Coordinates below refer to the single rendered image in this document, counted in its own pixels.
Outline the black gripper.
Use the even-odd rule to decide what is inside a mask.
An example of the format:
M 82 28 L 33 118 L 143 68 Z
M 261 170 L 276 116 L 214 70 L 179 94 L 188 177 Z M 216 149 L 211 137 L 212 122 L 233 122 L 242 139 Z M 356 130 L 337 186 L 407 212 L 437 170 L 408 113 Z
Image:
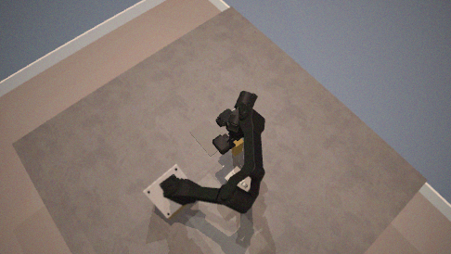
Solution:
M 229 135 L 229 136 L 228 136 Z M 218 135 L 213 139 L 213 145 L 217 148 L 217 150 L 224 155 L 227 151 L 235 146 L 234 141 L 239 140 L 244 137 L 244 133 L 234 133 L 229 131 L 228 135 L 225 133 L 224 135 Z M 233 138 L 233 139 L 232 139 Z

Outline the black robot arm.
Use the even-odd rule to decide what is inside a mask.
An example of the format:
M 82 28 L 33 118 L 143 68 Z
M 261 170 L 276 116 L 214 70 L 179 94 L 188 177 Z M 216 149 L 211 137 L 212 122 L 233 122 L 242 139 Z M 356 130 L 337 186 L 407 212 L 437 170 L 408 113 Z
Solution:
M 216 123 L 225 126 L 228 131 L 244 133 L 244 165 L 240 171 L 229 178 L 220 188 L 201 187 L 188 180 L 176 178 L 174 174 L 159 184 L 162 195 L 181 204 L 193 204 L 196 201 L 224 205 L 234 211 L 246 213 L 259 196 L 260 183 L 264 178 L 262 139 L 265 119 L 253 109 L 257 99 L 255 93 L 241 91 L 234 108 L 223 111 Z M 227 126 L 227 124 L 229 125 Z M 250 191 L 238 187 L 238 183 L 251 177 Z

